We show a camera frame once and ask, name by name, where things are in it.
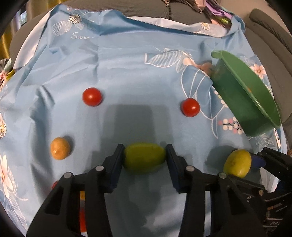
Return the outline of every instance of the colorful fabric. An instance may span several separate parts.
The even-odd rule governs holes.
[[[0,93],[0,202],[23,233],[56,180],[101,164],[118,143],[173,144],[188,164],[210,174],[222,171],[234,148],[277,149],[277,131],[245,135],[209,77],[217,63],[211,51],[227,50],[271,89],[242,20],[233,17],[229,31],[207,23],[193,27],[196,33],[163,28],[115,10],[58,5],[50,12],[34,56]],[[219,28],[225,34],[213,37]],[[103,93],[98,107],[82,101],[89,87]],[[201,106],[192,118],[180,111],[190,97]],[[72,153],[54,160],[50,143],[64,136]],[[113,236],[177,236],[185,195],[175,192],[166,164],[142,176],[122,170],[105,199]]]

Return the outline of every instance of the silver screw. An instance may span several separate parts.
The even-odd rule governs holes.
[[[263,196],[263,195],[264,195],[264,191],[263,191],[262,189],[260,189],[260,190],[258,191],[258,194],[259,194],[260,196]]]
[[[219,173],[219,178],[226,179],[227,175],[225,173],[221,172],[221,173]]]
[[[102,165],[98,165],[95,167],[96,171],[103,171],[104,167]]]
[[[72,176],[72,174],[71,174],[70,172],[67,172],[67,173],[64,174],[64,178],[65,178],[65,179],[68,179],[68,178],[70,178],[71,176]]]
[[[189,172],[193,172],[195,170],[195,167],[188,165],[185,169]]]

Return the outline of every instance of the yellow-green fruit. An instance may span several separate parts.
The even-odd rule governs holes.
[[[153,143],[134,143],[125,149],[124,167],[134,174],[155,171],[165,161],[165,150]]]
[[[248,151],[238,149],[233,151],[227,158],[223,172],[227,175],[234,175],[244,178],[251,168],[251,155]]]

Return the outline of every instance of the tomato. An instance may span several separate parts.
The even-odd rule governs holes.
[[[194,117],[200,112],[200,105],[195,99],[187,98],[182,102],[181,110],[185,116]]]
[[[80,232],[86,232],[86,222],[85,222],[85,209],[80,208],[80,213],[79,213],[79,223],[80,223]]]
[[[55,183],[53,183],[52,189],[54,189],[54,187],[56,187],[57,183],[58,183],[58,181],[56,181]]]
[[[102,101],[102,94],[98,89],[91,87],[83,92],[82,100],[88,106],[97,106]]]

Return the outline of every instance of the curtain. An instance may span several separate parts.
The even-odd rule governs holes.
[[[50,8],[65,2],[66,0],[30,0],[26,4],[27,21],[37,15],[47,12]],[[20,12],[13,18],[10,25],[6,28],[3,36],[0,38],[0,60],[10,58],[9,46],[12,37],[20,28]]]

